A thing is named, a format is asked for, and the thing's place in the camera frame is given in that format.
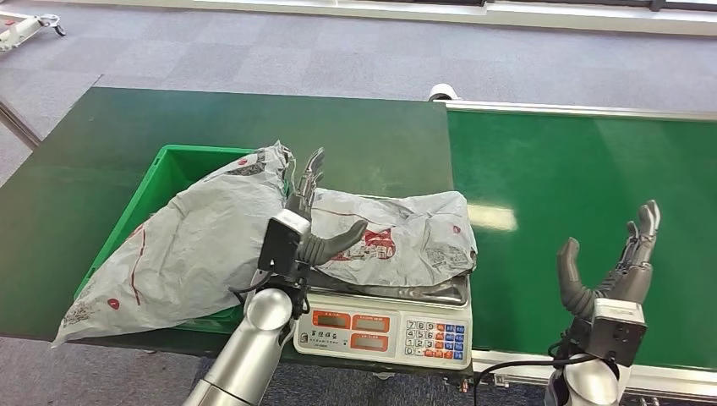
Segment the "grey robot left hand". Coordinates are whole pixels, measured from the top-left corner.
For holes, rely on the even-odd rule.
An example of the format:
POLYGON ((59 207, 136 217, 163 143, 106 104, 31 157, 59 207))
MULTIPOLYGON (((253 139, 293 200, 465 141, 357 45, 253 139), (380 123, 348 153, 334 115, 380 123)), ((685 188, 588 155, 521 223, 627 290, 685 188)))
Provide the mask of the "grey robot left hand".
MULTIPOLYGON (((286 208, 311 222, 311 210, 318 183, 323 177, 322 165, 325 149, 319 147, 309 157, 298 186, 288 195, 286 208)), ((365 234, 368 222, 357 220, 347 231, 329 239, 314 235, 311 231, 302 237, 298 247, 298 261, 311 266, 321 266, 338 254, 354 246, 365 234)))

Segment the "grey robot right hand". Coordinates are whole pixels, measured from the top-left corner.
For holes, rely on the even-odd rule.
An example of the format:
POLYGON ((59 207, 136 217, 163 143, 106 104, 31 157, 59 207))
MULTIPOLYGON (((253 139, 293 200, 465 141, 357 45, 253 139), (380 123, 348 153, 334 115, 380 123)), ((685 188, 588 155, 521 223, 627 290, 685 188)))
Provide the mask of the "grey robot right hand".
POLYGON ((591 321, 596 299, 642 304, 653 276, 650 263, 661 221, 660 208, 648 200, 638 208, 638 221, 627 223, 627 240, 616 265, 595 288, 586 287, 577 268, 579 243, 570 237, 556 256, 561 303, 580 320, 591 321))

